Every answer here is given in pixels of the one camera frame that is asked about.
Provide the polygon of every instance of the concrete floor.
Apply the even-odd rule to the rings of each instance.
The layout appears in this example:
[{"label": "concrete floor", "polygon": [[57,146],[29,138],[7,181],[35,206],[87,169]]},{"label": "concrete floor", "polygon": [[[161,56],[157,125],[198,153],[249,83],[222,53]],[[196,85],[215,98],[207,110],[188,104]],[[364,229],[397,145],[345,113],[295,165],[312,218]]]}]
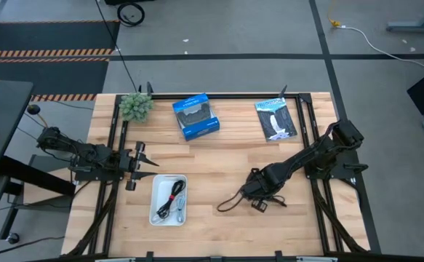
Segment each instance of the concrete floor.
[{"label": "concrete floor", "polygon": [[[329,51],[374,54],[359,33],[329,27],[329,3],[316,1]],[[141,5],[145,22],[120,29],[118,43],[124,55],[321,54],[308,0],[157,0]],[[113,7],[103,6],[103,11],[107,19],[116,17]],[[384,28],[388,21],[418,20],[422,15],[421,0],[339,0],[332,18],[363,30],[385,51],[421,54],[424,34],[387,33]],[[0,21],[99,19],[93,0],[9,0],[0,14]],[[382,252],[424,256],[424,129],[406,94],[424,77],[424,69],[396,60],[334,60],[333,65],[347,115],[366,138],[359,158],[369,165],[364,179]],[[287,91],[332,91],[323,60],[129,61],[127,66],[136,83],[150,81],[155,92],[277,91],[285,84]],[[121,62],[110,62],[103,92],[131,90]],[[67,135],[87,136],[90,111],[50,102],[39,105],[47,121]],[[73,122],[64,123],[68,115]],[[35,136],[39,133],[26,118],[20,127]],[[40,153],[32,139],[19,131],[7,151],[22,162]],[[0,226],[4,216],[0,213]],[[58,237],[65,233],[67,218],[67,214],[21,210],[12,230],[22,242]],[[53,258],[61,244],[41,242],[0,255],[0,261]],[[0,242],[0,250],[8,247]]]}]

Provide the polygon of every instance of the book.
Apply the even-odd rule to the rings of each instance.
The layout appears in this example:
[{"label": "book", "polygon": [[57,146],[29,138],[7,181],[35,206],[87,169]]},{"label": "book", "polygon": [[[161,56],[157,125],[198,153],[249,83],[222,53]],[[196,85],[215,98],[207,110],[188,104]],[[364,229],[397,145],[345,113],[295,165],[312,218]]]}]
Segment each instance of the book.
[{"label": "book", "polygon": [[297,135],[284,98],[274,98],[255,104],[267,142]]}]

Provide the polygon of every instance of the succulent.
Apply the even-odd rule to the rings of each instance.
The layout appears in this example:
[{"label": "succulent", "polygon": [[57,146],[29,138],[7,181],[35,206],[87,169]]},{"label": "succulent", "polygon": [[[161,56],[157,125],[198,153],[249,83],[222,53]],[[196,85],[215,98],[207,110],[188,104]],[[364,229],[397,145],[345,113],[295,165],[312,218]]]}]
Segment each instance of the succulent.
[{"label": "succulent", "polygon": [[153,108],[152,97],[141,93],[132,93],[121,97],[119,110],[124,121],[143,123],[147,120],[148,112]]}]

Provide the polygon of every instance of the blue box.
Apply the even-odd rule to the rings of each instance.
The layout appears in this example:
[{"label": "blue box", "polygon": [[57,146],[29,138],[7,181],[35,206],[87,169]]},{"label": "blue box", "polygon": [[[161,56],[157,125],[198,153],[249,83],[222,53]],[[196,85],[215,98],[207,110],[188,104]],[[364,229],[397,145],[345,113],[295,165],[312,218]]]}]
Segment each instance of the blue box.
[{"label": "blue box", "polygon": [[220,129],[205,93],[174,103],[173,111],[186,141]]}]

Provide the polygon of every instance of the black desk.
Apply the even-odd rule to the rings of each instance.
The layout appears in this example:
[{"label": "black desk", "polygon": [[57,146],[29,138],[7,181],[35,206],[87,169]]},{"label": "black desk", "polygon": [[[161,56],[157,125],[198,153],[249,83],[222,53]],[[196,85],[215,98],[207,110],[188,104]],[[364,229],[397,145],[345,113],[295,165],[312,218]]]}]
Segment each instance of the black desk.
[{"label": "black desk", "polygon": [[[30,82],[0,81],[0,199],[3,193],[17,196],[23,190],[21,184],[11,182],[10,178],[73,196],[75,186],[72,183],[4,156],[4,152],[31,99],[32,90],[33,84]],[[4,230],[0,233],[0,239],[7,237],[16,212],[15,208],[10,208]]]}]

